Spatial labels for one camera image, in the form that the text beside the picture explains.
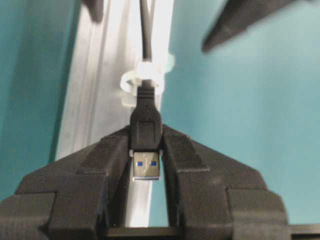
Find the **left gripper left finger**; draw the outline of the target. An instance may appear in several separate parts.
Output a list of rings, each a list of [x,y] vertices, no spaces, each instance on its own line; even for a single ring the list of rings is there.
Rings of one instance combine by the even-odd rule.
[[[0,204],[3,240],[99,240],[125,220],[129,129],[26,175]]]

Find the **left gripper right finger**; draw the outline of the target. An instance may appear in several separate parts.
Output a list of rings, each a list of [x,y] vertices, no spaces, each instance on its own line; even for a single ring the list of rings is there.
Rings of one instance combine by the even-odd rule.
[[[185,240],[288,240],[281,197],[261,174],[163,127],[168,222]]]

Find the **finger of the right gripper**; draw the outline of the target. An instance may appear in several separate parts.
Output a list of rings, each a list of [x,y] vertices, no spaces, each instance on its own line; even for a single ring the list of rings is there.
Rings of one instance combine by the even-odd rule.
[[[94,23],[101,23],[104,16],[105,1],[104,0],[82,0],[87,7],[89,16]]]
[[[248,27],[296,2],[296,0],[228,0],[208,29],[201,44],[201,51],[208,53],[242,34]]]

